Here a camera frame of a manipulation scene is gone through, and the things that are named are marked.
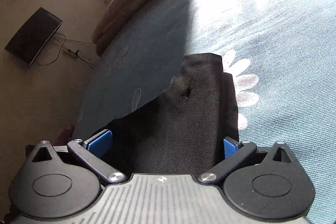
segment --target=triangular cutout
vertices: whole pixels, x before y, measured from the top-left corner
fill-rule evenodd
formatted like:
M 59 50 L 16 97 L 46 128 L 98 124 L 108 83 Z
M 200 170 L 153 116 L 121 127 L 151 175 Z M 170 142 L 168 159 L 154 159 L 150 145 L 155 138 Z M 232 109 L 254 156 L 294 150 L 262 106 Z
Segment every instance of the triangular cutout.
M 274 155 L 273 160 L 282 162 L 292 162 L 288 154 L 286 153 L 285 149 L 283 148 L 278 148 L 277 152 Z
M 41 147 L 33 158 L 33 162 L 40 162 L 52 159 L 53 158 L 50 156 L 48 149 L 46 147 Z

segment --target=bed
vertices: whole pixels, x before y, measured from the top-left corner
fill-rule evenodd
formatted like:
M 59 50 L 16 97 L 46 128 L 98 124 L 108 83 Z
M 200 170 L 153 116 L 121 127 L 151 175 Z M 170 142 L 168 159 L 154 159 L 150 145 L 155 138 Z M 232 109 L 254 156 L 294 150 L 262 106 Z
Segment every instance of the bed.
M 336 0 L 150 0 L 122 27 L 86 90 L 86 139 L 156 98 L 185 54 L 222 56 L 240 140 L 285 141 L 315 185 L 314 224 L 336 219 Z

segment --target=black garment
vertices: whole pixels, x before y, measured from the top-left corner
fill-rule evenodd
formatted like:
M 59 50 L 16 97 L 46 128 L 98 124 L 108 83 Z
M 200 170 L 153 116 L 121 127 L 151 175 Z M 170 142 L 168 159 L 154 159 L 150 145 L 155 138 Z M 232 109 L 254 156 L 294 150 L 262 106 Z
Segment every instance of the black garment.
M 238 140 L 232 75 L 215 54 L 184 57 L 180 75 L 156 99 L 102 129 L 113 134 L 102 158 L 132 173 L 195 176 L 223 159 L 224 137 Z

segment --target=blue pad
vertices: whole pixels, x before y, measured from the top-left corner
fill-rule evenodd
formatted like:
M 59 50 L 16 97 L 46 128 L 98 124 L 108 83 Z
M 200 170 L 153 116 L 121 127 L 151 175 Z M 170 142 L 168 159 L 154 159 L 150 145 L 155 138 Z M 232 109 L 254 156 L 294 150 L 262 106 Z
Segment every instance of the blue pad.
M 87 150 L 101 158 L 112 145 L 112 132 L 106 131 L 99 138 L 88 144 Z
M 234 153 L 236 153 L 238 151 L 237 145 L 231 143 L 227 139 L 223 139 L 223 143 L 224 143 L 225 159 L 232 156 Z

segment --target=flat screen tv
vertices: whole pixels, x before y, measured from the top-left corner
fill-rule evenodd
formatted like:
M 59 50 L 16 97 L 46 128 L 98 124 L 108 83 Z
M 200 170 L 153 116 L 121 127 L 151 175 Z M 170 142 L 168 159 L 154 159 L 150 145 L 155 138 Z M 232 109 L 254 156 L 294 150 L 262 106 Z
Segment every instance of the flat screen tv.
M 63 21 L 39 8 L 13 36 L 5 50 L 31 65 Z

